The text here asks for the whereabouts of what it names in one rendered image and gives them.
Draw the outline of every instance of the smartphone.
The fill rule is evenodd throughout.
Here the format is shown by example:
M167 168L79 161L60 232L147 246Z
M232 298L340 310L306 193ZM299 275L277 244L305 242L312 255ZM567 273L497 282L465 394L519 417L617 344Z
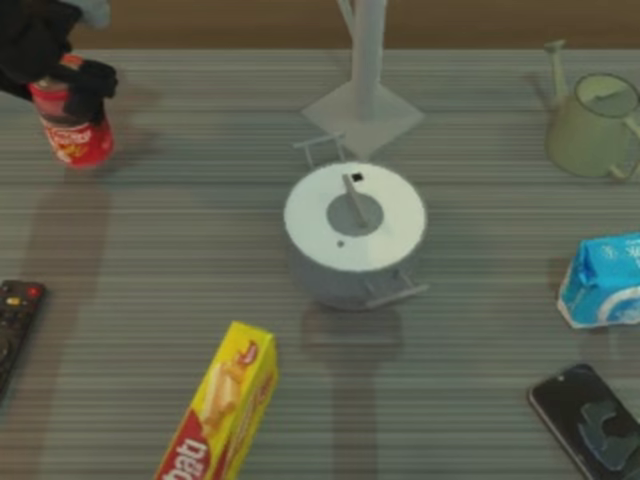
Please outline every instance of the smartphone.
M590 365L529 390L529 402L589 480L640 480L640 424Z

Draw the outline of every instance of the blue carton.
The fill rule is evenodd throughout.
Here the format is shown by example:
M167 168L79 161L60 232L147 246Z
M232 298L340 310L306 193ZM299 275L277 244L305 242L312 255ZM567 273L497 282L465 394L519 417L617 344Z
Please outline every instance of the blue carton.
M580 242L558 309L573 328L640 323L640 233Z

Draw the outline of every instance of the brown wall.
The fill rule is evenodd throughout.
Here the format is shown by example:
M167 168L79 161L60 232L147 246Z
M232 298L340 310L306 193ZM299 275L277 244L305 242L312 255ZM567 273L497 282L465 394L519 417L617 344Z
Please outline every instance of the brown wall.
M79 48L336 48L335 0L112 0L112 26ZM391 48L640 47L637 0L389 0Z

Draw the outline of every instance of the black remote control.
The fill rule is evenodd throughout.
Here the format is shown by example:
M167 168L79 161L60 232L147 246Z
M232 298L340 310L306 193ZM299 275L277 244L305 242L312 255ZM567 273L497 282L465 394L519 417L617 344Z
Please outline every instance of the black remote control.
M0 285L0 400L45 293L44 285L35 282L5 280Z

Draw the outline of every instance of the striped wood surface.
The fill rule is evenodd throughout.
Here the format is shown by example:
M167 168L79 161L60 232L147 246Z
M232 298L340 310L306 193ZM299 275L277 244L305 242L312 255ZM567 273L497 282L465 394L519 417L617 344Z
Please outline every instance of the striped wood surface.
M275 332L282 365L243 480L576 480L525 393L580 359L640 413L638 330L573 332L554 307L579 240L637 229L640 189L545 159L543 53L386 55L427 116L377 160L428 202L432 289L359 316L313 306L282 248L290 144L319 133L299 111L345 52L87 55L124 80L107 172L65 173L0 98L0 276L52 290L0 417L3 480L151 478L234 319ZM565 61L640 81L638 52Z

